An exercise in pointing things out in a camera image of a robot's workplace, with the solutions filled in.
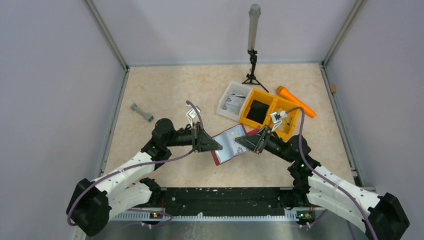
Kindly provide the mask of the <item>red card holder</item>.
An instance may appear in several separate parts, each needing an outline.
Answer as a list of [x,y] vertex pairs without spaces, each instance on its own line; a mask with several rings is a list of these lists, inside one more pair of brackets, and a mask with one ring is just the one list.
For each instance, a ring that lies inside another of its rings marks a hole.
[[222,146],[221,150],[211,152],[215,165],[220,166],[237,156],[247,153],[249,150],[237,143],[235,139],[255,134],[259,130],[260,128],[256,127],[253,130],[246,131],[245,126],[239,123],[213,136],[212,139]]

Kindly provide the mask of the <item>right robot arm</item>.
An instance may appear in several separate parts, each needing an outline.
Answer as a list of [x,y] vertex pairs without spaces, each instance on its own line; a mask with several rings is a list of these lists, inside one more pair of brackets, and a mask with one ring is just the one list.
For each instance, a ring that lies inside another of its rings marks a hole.
[[284,141],[265,126],[235,142],[253,153],[266,150],[289,162],[295,191],[350,222],[370,240],[399,240],[411,224],[396,196],[379,195],[337,176],[309,156],[311,149],[301,134]]

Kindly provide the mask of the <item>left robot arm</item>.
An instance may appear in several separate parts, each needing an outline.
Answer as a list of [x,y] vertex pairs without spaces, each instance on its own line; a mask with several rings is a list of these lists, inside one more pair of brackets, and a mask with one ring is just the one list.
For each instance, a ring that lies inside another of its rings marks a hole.
[[66,209],[66,221],[87,236],[97,235],[112,217],[147,203],[152,187],[139,179],[163,164],[181,160],[194,152],[213,152],[223,146],[204,129],[202,121],[176,130],[168,118],[159,119],[150,140],[133,157],[112,172],[80,180]]

